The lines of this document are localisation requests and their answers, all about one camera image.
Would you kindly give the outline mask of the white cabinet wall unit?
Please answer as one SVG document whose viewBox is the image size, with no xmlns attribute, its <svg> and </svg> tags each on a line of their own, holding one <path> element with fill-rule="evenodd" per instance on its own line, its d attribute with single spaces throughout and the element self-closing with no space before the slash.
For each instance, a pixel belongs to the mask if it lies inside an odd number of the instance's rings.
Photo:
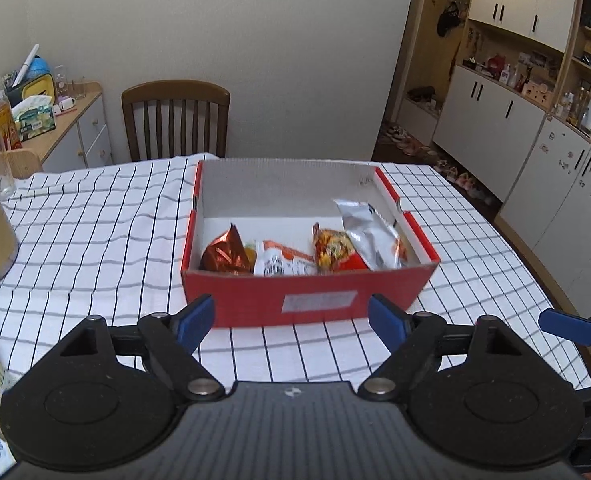
<svg viewBox="0 0 591 480">
<path fill-rule="evenodd" d="M 591 316 L 591 0 L 411 0 L 387 137 L 496 210 L 545 285 Z"/>
</svg>

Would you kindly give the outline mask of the orange drink bottle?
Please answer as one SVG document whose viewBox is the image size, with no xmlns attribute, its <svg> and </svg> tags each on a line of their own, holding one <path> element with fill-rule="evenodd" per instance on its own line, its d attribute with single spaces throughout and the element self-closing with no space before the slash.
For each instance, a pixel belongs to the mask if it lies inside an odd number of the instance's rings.
<svg viewBox="0 0 591 480">
<path fill-rule="evenodd" d="M 4 146 L 7 150 L 19 150 L 22 148 L 18 129 L 12 115 L 10 101 L 4 90 L 0 90 L 0 134 L 4 139 Z"/>
</svg>

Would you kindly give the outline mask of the black hanging bag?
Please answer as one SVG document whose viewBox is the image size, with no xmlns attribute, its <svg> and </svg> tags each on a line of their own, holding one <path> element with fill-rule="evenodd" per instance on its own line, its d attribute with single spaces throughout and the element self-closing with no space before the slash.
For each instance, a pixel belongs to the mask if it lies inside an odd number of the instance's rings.
<svg viewBox="0 0 591 480">
<path fill-rule="evenodd" d="M 440 14 L 437 20 L 437 36 L 444 38 L 452 29 L 460 26 L 460 9 L 458 3 L 452 0 Z"/>
</svg>

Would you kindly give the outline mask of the white drawer sideboard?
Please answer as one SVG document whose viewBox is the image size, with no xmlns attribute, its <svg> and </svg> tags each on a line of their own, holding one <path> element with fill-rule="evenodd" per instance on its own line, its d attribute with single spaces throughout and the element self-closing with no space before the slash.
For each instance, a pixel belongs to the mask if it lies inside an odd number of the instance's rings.
<svg viewBox="0 0 591 480">
<path fill-rule="evenodd" d="M 10 151 L 9 164 L 15 179 L 113 165 L 101 84 L 88 82 L 86 96 L 56 118 L 56 128 L 23 142 L 22 150 Z"/>
</svg>

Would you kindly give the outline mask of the yellow blue storage container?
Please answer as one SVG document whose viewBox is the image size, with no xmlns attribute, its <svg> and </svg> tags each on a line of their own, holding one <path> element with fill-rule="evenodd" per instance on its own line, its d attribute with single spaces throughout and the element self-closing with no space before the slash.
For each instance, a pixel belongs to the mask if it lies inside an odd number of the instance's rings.
<svg viewBox="0 0 591 480">
<path fill-rule="evenodd" d="M 50 96 L 56 99 L 56 88 L 48 63 L 39 55 L 30 63 L 22 82 L 7 91 L 12 106 L 18 105 L 30 96 Z"/>
</svg>

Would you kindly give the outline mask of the red cardboard box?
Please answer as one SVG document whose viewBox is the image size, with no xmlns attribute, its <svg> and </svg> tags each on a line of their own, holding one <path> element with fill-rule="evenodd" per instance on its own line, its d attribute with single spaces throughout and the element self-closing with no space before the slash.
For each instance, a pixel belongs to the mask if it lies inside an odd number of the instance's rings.
<svg viewBox="0 0 591 480">
<path fill-rule="evenodd" d="M 337 200 L 367 203 L 394 226 L 406 249 L 402 269 L 274 278 L 202 270 L 207 246 L 230 226 L 237 228 L 242 242 L 269 240 L 312 255 L 314 226 L 343 228 Z M 205 159 L 196 167 L 180 278 L 187 300 L 212 297 L 219 328 L 363 318 L 374 294 L 406 310 L 439 264 L 419 223 L 403 209 L 392 178 L 377 166 L 223 158 Z"/>
</svg>

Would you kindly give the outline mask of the orange foil snack bag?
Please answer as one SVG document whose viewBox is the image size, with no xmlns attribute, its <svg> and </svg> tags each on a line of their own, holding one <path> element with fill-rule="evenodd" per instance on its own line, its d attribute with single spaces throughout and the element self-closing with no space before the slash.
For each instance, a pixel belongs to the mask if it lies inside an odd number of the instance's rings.
<svg viewBox="0 0 591 480">
<path fill-rule="evenodd" d="M 237 226 L 230 224 L 227 231 L 206 246 L 201 256 L 200 269 L 233 275 L 253 273 L 254 263 L 246 253 Z"/>
</svg>

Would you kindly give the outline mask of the red yellow snack bag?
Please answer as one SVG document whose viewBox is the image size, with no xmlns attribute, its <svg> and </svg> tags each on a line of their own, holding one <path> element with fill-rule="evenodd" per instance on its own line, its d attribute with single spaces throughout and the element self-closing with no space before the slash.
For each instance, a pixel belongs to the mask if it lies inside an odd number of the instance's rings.
<svg viewBox="0 0 591 480">
<path fill-rule="evenodd" d="M 350 237 L 343 231 L 313 226 L 315 262 L 320 273 L 367 270 L 368 266 L 358 254 Z"/>
</svg>

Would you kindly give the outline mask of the white orange snack packet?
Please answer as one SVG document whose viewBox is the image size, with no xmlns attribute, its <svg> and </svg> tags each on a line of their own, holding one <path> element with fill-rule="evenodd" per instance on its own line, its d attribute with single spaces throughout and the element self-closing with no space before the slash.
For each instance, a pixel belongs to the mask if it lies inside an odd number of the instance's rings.
<svg viewBox="0 0 591 480">
<path fill-rule="evenodd" d="M 262 240 L 255 245 L 254 275 L 262 278 L 315 275 L 318 272 L 312 256 L 288 246 Z"/>
</svg>

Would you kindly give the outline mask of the silver white snack packet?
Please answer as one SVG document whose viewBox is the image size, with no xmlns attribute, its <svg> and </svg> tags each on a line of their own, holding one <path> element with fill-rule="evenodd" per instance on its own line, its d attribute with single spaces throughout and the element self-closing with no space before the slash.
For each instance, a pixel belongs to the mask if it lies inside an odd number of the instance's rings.
<svg viewBox="0 0 591 480">
<path fill-rule="evenodd" d="M 375 207 L 365 202 L 335 200 L 344 232 L 371 271 L 405 268 L 406 247 L 394 228 Z"/>
</svg>

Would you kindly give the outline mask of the checkered tablecloth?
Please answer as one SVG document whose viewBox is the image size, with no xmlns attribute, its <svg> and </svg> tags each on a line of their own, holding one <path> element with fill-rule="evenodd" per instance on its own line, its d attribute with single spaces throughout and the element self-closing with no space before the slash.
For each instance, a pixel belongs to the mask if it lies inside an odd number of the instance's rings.
<svg viewBox="0 0 591 480">
<path fill-rule="evenodd" d="M 18 184 L 6 213 L 18 260 L 0 282 L 0 362 L 21 376 L 86 313 L 130 323 L 177 310 L 196 157 L 136 162 Z M 497 313 L 559 372 L 583 387 L 588 371 L 571 344 L 536 330 L 547 299 L 493 226 L 434 170 L 383 166 L 405 205 L 437 244 L 442 264 L 414 308 L 453 321 Z M 383 359 L 364 321 L 216 330 L 199 358 L 226 384 L 236 378 L 358 382 Z"/>
</svg>

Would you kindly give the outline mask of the wooden chair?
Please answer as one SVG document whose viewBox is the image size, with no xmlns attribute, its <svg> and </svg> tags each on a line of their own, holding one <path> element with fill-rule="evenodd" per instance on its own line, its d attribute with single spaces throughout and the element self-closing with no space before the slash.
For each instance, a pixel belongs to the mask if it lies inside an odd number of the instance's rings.
<svg viewBox="0 0 591 480">
<path fill-rule="evenodd" d="M 130 159 L 227 153 L 230 92 L 213 82 L 167 79 L 122 93 Z"/>
</svg>

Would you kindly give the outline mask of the green tissue pack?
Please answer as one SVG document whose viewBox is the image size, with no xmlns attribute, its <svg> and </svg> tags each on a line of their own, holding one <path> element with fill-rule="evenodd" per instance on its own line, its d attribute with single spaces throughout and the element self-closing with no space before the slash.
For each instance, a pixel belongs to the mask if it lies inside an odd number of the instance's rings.
<svg viewBox="0 0 591 480">
<path fill-rule="evenodd" d="M 29 96 L 12 108 L 12 116 L 22 143 L 56 128 L 51 96 Z"/>
</svg>

